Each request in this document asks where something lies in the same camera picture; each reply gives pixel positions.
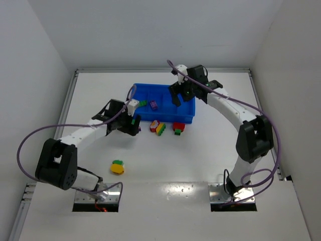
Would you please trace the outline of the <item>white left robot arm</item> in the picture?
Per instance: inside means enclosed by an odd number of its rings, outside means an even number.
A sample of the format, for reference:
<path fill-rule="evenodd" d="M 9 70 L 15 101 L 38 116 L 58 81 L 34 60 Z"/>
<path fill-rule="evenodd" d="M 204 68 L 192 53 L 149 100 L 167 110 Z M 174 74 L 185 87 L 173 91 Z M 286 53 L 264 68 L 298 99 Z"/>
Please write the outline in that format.
<path fill-rule="evenodd" d="M 102 178 L 78 166 L 78 156 L 98 139 L 118 130 L 135 136 L 141 117 L 134 113 L 139 101 L 128 104 L 112 99 L 84 126 L 57 140 L 45 141 L 36 167 L 35 177 L 62 190 L 70 188 L 95 192 Z"/>

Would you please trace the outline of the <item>green lego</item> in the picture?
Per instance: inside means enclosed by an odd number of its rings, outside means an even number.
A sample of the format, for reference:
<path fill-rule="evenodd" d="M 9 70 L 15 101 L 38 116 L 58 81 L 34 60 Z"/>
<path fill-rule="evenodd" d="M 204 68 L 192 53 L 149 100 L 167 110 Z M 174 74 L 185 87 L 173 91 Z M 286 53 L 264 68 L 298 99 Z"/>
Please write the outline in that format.
<path fill-rule="evenodd" d="M 123 166 L 124 163 L 123 163 L 122 160 L 114 160 L 114 161 L 112 162 L 112 164 Z"/>

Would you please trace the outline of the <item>purple rectangular lego brick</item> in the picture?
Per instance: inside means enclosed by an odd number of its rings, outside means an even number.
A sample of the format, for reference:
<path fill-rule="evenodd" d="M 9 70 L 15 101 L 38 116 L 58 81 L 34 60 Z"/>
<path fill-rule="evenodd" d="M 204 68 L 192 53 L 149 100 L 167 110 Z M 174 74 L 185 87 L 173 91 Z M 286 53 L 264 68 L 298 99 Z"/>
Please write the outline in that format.
<path fill-rule="evenodd" d="M 153 111 L 158 110 L 158 104 L 157 104 L 157 102 L 156 102 L 155 100 L 151 100 L 151 101 L 149 102 L 149 104 L 150 104 L 150 107 L 151 107 L 151 109 L 152 109 Z"/>

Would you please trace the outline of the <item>green rectangular lego brick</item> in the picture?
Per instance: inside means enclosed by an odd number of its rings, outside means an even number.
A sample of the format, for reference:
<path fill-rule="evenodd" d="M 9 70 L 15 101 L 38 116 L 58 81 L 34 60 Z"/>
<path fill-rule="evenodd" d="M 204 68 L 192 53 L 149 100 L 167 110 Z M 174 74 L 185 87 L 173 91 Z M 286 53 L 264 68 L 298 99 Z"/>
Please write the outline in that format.
<path fill-rule="evenodd" d="M 142 100 L 139 102 L 139 107 L 146 106 L 147 105 L 147 100 Z"/>

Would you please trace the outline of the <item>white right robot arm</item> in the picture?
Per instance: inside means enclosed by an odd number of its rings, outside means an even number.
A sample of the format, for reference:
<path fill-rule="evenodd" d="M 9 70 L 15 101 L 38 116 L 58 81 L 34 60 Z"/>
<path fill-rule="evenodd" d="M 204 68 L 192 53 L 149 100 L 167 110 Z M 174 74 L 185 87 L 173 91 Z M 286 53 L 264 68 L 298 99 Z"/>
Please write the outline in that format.
<path fill-rule="evenodd" d="M 274 146 L 270 121 L 233 101 L 220 82 L 208 79 L 203 65 L 190 68 L 177 65 L 171 73 L 178 79 L 169 87 L 174 105 L 180 106 L 182 101 L 196 97 L 216 109 L 236 129 L 238 159 L 223 184 L 225 193 L 233 196 L 251 183 L 257 164 Z"/>

